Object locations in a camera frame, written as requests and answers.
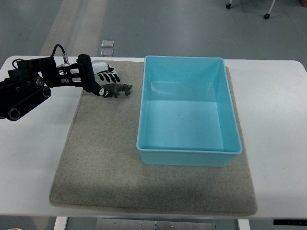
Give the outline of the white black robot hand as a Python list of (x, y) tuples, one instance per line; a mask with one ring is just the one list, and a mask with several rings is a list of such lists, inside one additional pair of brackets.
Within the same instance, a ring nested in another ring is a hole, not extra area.
[(120, 78), (116, 70), (109, 64), (102, 61), (92, 61), (93, 71), (82, 73), (79, 67), (70, 70), (59, 70), (60, 82), (71, 83), (74, 86), (82, 87), (86, 92), (96, 96), (104, 97), (103, 85), (109, 83), (120, 84)]

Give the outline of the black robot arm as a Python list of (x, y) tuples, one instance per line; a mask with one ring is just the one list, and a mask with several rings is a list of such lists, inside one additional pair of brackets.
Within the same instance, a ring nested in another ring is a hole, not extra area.
[(91, 58), (80, 54), (76, 63), (57, 66), (54, 55), (16, 59), (0, 83), (0, 117), (16, 121), (51, 96), (51, 88), (75, 86), (100, 96), (104, 90), (94, 77)]

